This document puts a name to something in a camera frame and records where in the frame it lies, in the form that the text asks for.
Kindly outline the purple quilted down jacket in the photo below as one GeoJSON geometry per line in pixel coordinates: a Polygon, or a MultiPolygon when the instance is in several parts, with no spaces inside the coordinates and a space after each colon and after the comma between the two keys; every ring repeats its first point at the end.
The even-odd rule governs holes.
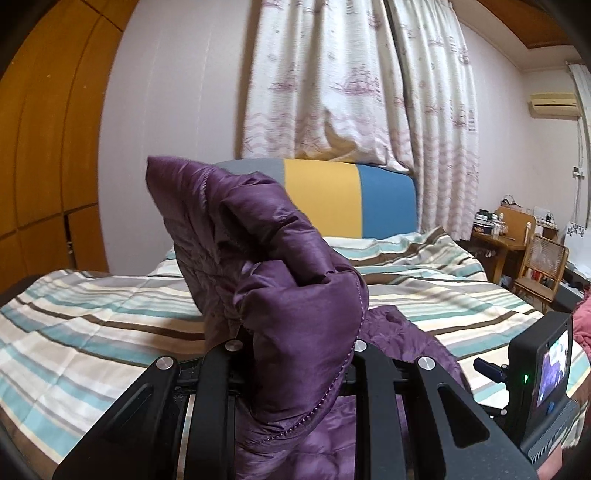
{"type": "Polygon", "coordinates": [[[367,284],[259,173],[151,157],[146,184],[212,348],[252,332],[252,393],[236,407],[239,479],[349,479],[356,402],[339,394],[363,340],[412,362],[434,358],[459,384],[457,359],[394,306],[372,307],[367,284]]]}

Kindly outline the striped bed duvet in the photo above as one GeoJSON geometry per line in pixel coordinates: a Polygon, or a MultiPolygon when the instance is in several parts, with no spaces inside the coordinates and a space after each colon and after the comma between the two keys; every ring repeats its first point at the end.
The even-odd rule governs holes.
{"type": "MultiPolygon", "coordinates": [[[[442,229],[386,239],[332,237],[369,287],[363,339],[388,356],[436,359],[477,402],[502,408],[502,385],[474,370],[504,364],[510,341],[539,318],[487,280],[442,229]]],[[[58,270],[1,309],[1,423],[32,471],[57,465],[156,358],[205,350],[204,318],[173,253],[143,276],[58,270]]]]}

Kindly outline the wooden chair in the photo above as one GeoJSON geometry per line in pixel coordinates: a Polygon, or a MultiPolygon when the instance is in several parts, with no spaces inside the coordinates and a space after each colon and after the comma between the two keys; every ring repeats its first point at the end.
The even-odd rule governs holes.
{"type": "Polygon", "coordinates": [[[569,249],[535,234],[528,243],[513,292],[537,299],[546,313],[555,300],[569,257],[569,249]]]}

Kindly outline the wooden desk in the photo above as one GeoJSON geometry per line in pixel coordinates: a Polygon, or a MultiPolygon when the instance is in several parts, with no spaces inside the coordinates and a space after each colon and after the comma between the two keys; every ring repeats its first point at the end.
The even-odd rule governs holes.
{"type": "Polygon", "coordinates": [[[509,253],[517,252],[524,254],[533,236],[530,236],[525,241],[516,241],[504,236],[472,231],[472,240],[480,242],[487,249],[494,252],[492,270],[488,273],[488,279],[492,283],[500,283],[509,253]]]}

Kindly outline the clutter on desk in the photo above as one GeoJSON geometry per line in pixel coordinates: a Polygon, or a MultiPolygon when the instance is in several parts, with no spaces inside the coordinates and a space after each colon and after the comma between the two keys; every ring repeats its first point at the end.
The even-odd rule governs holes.
{"type": "Polygon", "coordinates": [[[495,210],[478,210],[473,230],[516,241],[525,241],[534,234],[555,240],[559,232],[550,211],[541,207],[523,207],[512,195],[506,195],[495,210]]]}

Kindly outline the grey yellow blue headboard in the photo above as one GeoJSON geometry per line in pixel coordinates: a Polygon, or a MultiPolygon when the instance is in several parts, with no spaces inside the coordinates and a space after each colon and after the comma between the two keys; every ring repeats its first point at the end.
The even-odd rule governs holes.
{"type": "Polygon", "coordinates": [[[325,236],[384,239],[418,230],[415,184],[403,173],[304,159],[239,159],[218,166],[275,179],[325,236]]]}

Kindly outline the pink patterned curtain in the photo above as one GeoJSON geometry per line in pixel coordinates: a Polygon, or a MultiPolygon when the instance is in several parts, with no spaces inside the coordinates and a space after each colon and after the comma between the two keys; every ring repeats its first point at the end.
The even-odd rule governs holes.
{"type": "Polygon", "coordinates": [[[419,226],[468,239],[479,185],[477,99],[453,4],[264,1],[242,155],[407,173],[419,226]]]}

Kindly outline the wooden wardrobe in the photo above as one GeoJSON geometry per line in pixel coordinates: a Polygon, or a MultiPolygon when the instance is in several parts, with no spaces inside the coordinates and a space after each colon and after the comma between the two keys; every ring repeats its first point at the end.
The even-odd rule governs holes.
{"type": "Polygon", "coordinates": [[[108,269],[98,204],[107,84],[133,1],[1,4],[1,288],[108,269]]]}

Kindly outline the wall air conditioner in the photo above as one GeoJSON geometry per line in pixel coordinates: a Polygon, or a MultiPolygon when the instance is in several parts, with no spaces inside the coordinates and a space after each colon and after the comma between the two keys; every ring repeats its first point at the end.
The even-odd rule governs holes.
{"type": "Polygon", "coordinates": [[[541,92],[530,95],[534,117],[577,120],[581,117],[578,99],[573,92],[541,92]]]}

